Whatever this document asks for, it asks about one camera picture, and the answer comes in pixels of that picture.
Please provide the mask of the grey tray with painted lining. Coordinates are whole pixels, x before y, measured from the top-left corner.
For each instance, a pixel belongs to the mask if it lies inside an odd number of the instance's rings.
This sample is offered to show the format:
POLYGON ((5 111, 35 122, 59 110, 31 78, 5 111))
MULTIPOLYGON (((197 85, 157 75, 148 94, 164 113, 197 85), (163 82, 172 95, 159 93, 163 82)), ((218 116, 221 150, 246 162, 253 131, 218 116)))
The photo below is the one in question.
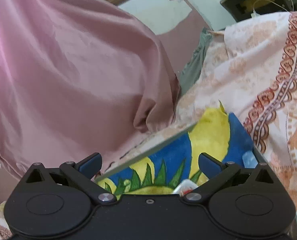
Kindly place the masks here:
POLYGON ((289 193, 223 107, 96 183, 118 200, 98 215, 110 239, 297 239, 289 193), (199 169, 201 153, 241 170, 210 199, 187 203, 172 192, 185 179, 198 187, 209 180, 199 169))

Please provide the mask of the grey green cloth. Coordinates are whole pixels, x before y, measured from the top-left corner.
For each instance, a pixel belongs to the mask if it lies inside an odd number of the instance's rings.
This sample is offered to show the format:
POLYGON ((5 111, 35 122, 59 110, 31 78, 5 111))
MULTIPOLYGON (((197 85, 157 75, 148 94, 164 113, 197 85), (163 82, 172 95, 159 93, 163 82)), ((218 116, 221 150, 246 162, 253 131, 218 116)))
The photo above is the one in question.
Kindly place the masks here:
POLYGON ((199 44, 193 52, 191 60, 185 65, 179 77, 180 98, 198 81, 211 41, 212 34, 208 29, 203 28, 200 33, 199 44))

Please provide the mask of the floral pink bed quilt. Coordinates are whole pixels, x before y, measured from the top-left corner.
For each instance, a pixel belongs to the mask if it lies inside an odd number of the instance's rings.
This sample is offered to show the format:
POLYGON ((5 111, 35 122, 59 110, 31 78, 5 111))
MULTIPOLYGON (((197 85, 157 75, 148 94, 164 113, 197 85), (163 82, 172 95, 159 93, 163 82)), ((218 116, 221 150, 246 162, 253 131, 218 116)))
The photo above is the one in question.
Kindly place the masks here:
MULTIPOLYGON (((211 34, 198 81, 181 98, 179 86, 172 123, 108 168, 102 165, 91 181, 97 184, 97 178, 199 123, 209 109, 223 107, 236 115, 297 211, 297 11, 250 18, 211 34)), ((172 68, 189 60, 184 45, 175 44, 172 59, 166 52, 172 68)), ((59 167, 35 162, 28 168, 0 211, 0 239, 110 239, 98 215, 118 200, 93 203, 69 186, 59 167)))

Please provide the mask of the pink satin pillow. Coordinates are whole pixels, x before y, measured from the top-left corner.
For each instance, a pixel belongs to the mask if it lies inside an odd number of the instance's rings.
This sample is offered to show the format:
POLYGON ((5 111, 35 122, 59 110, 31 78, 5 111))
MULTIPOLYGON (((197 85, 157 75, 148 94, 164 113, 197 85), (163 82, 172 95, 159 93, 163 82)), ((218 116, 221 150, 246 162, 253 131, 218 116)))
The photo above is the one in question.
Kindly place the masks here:
POLYGON ((159 38, 104 0, 0 0, 0 162, 118 161, 175 116, 159 38))

